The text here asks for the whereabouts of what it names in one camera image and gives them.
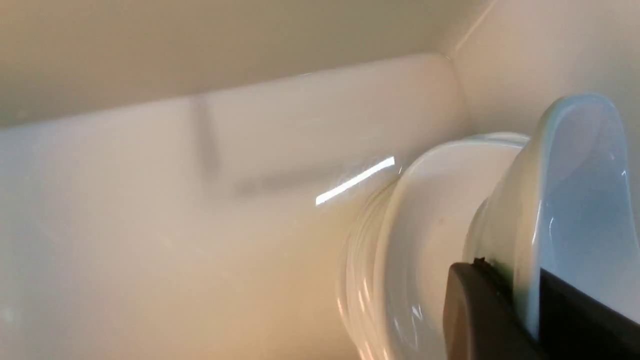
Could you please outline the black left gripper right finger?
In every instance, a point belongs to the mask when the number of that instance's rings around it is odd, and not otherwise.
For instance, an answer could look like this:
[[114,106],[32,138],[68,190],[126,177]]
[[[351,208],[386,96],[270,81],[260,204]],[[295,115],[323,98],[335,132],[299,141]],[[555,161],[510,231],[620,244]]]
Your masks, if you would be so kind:
[[539,344],[549,360],[638,360],[640,326],[542,269]]

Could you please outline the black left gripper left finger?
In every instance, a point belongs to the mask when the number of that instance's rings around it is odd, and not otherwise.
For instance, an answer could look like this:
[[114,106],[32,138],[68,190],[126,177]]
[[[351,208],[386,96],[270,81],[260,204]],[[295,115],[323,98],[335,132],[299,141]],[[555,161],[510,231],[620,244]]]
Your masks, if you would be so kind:
[[512,291],[483,258],[448,269],[442,328],[448,360],[544,360],[515,314]]

